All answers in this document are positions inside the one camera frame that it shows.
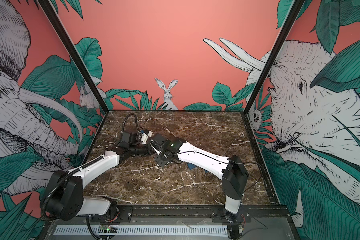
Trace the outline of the large blue padlock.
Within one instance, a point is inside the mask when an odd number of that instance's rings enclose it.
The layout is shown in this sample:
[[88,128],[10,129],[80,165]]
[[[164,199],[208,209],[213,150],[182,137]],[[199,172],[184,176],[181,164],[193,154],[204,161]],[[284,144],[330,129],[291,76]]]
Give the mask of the large blue padlock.
[[188,163],[188,168],[189,168],[190,170],[195,169],[196,167],[197,167],[196,165],[191,164],[191,163]]

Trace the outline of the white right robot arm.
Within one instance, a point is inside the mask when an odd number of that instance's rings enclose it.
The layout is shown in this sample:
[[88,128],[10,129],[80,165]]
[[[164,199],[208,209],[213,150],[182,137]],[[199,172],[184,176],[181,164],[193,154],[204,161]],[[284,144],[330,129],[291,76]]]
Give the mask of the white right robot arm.
[[224,217],[234,223],[239,216],[242,197],[249,178],[248,171],[240,157],[219,156],[195,147],[184,139],[170,141],[155,134],[148,143],[157,153],[155,161],[162,168],[169,162],[178,160],[202,168],[222,181],[222,190],[226,196]]

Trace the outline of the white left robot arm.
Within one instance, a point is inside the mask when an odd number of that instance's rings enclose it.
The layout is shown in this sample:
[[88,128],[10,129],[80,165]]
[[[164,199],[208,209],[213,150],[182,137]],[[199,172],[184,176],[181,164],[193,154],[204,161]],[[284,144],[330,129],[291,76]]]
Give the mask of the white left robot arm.
[[142,130],[136,134],[123,133],[112,150],[69,171],[52,174],[41,198],[41,218],[44,221],[99,215],[106,222],[119,218],[117,202],[109,197],[84,197],[84,188],[104,172],[118,166],[129,157],[150,156],[153,153],[149,138],[153,133]]

